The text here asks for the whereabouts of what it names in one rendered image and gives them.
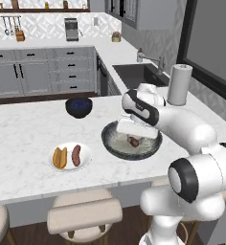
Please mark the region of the dark blue bowl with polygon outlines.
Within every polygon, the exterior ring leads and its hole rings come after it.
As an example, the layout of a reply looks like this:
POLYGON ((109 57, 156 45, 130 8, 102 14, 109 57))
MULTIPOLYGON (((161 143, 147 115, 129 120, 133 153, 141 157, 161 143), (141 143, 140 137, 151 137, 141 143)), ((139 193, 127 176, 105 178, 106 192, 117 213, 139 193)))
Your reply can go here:
POLYGON ((85 118, 92 110, 93 102, 88 98, 69 99, 65 102, 67 113, 76 118, 85 118))

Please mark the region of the reddish brown sausage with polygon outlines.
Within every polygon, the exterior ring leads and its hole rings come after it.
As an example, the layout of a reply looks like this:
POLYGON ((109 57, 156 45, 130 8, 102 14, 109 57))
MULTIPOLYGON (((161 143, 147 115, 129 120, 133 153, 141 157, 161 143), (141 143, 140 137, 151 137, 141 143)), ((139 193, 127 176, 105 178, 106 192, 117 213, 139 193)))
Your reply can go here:
POLYGON ((78 167, 80 165, 80 145, 76 145, 72 151, 72 162, 75 167, 78 167))

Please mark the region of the white paper towel roll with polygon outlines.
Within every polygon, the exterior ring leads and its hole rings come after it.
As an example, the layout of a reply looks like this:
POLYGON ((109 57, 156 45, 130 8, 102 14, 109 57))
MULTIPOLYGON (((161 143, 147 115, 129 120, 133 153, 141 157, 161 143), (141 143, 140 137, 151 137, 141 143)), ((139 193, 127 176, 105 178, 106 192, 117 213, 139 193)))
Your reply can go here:
POLYGON ((192 66, 175 64, 171 68, 167 101, 171 105, 183 106, 186 104, 192 66))

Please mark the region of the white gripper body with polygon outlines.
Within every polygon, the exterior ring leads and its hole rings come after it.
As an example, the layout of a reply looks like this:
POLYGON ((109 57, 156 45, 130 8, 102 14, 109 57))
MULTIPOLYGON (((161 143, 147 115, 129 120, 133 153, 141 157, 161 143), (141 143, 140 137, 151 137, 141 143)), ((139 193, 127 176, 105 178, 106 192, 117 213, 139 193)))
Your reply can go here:
POLYGON ((130 116, 121 115, 118 119, 116 130, 134 138, 156 139, 158 130, 145 122, 134 121, 130 116))

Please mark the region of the white plate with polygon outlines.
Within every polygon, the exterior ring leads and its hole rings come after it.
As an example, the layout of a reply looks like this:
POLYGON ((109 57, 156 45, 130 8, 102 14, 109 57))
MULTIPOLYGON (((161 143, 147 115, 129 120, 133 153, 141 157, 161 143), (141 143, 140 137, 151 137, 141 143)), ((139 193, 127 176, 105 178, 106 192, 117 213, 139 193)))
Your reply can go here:
POLYGON ((58 171, 77 171, 86 167, 92 161, 92 150, 85 144, 77 143, 77 142, 69 142, 60 144, 57 146, 59 149, 67 148, 67 165, 64 168, 57 168, 53 163, 53 157, 55 153, 55 149, 51 150, 48 154, 48 163, 49 166, 58 171), (72 152, 76 145, 80 146, 79 159, 80 164, 76 167, 72 160, 72 152))

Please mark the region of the rail with hanging tools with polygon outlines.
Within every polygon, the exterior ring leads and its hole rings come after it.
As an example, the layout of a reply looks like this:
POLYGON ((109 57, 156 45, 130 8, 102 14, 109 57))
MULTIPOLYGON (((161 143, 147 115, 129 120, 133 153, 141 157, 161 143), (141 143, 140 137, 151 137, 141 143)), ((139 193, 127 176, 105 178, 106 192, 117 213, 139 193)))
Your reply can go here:
POLYGON ((21 29, 20 15, 1 15, 5 35, 15 35, 21 29))

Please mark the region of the grey base cupboards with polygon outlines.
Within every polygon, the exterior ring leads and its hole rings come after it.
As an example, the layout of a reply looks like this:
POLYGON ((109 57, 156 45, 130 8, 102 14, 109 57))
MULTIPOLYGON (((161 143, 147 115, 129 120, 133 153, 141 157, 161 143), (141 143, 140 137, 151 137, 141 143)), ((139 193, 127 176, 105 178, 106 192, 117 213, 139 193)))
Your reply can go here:
POLYGON ((0 99, 96 91, 93 47, 0 50, 0 99))

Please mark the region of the black framed window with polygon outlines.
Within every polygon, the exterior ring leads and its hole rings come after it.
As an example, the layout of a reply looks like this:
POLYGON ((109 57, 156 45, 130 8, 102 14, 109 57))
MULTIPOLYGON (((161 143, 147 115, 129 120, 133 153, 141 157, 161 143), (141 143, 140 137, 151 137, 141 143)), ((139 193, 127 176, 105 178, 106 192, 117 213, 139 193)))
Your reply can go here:
POLYGON ((226 100, 226 0, 187 0, 176 62, 226 100))

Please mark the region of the black dishwasher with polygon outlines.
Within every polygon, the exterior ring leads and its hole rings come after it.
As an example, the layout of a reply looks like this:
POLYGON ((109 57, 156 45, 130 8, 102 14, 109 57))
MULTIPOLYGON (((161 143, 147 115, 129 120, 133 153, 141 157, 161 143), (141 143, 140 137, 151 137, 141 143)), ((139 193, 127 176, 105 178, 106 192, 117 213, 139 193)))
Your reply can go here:
POLYGON ((106 97, 108 95, 108 74, 100 56, 97 56, 97 75, 98 94, 100 97, 106 97))

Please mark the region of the golden hot dog bun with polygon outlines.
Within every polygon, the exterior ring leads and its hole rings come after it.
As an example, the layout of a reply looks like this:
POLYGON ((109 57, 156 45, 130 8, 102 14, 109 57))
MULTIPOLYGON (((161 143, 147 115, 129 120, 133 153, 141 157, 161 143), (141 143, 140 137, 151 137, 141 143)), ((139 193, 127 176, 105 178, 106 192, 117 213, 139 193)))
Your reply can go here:
POLYGON ((64 147, 60 149, 59 147, 56 148, 54 155, 53 155, 53 164, 56 168, 62 169, 65 168, 67 165, 67 148, 64 147))

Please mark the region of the wooden wall shelf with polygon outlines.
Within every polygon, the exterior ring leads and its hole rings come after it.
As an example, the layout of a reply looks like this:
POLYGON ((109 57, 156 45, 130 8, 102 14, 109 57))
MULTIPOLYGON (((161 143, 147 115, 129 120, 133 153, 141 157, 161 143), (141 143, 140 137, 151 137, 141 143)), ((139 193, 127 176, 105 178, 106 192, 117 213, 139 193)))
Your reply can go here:
POLYGON ((90 12, 89 0, 0 0, 0 13, 90 12))

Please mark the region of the grey tap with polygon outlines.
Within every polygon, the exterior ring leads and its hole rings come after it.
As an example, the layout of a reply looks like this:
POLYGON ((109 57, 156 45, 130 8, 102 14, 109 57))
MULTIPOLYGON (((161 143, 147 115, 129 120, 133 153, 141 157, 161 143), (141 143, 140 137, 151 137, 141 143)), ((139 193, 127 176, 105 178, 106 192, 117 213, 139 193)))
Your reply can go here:
POLYGON ((153 58, 149 56, 144 56, 144 59, 148 59, 151 61, 154 61, 157 63, 157 74, 162 75, 163 72, 165 71, 165 59, 162 56, 159 56, 158 58, 153 58))

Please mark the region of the grey wall cupboards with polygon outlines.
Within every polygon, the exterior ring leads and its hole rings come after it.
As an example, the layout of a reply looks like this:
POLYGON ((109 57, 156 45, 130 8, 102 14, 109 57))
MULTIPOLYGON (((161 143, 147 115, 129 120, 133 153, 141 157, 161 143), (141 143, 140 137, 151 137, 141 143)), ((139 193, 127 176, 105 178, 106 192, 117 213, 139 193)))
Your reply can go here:
POLYGON ((178 0, 87 0, 91 12, 105 12, 135 30, 171 30, 178 0))

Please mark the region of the dark sink basin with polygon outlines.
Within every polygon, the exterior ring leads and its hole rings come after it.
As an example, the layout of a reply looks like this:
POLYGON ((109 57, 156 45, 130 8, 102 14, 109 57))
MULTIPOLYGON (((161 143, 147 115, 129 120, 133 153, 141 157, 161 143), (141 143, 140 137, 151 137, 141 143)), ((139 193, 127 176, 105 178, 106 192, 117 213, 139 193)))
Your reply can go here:
POLYGON ((157 87, 169 85, 169 78, 164 74, 158 75, 157 68, 151 63, 114 65, 113 68, 127 89, 137 89, 141 83, 153 84, 157 87))

